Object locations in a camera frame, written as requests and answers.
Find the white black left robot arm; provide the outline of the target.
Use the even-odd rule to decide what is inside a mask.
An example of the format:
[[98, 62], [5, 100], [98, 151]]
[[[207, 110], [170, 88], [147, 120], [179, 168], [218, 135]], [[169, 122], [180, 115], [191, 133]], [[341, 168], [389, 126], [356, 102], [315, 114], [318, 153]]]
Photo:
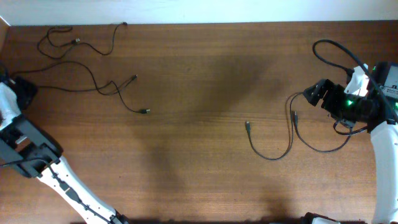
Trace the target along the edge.
[[62, 148], [22, 114], [37, 87], [22, 78], [1, 75], [1, 159], [22, 176], [38, 179], [56, 191], [86, 223], [129, 223], [100, 200], [74, 173]]

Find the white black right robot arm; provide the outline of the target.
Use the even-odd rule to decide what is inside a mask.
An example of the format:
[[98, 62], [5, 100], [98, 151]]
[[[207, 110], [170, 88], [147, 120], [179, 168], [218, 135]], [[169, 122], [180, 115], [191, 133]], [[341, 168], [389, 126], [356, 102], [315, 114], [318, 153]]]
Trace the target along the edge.
[[365, 123], [376, 161], [376, 208], [373, 223], [397, 221], [397, 64], [379, 62], [370, 76], [354, 68], [346, 87], [322, 79], [303, 92], [313, 106], [321, 103], [336, 123], [353, 128]]

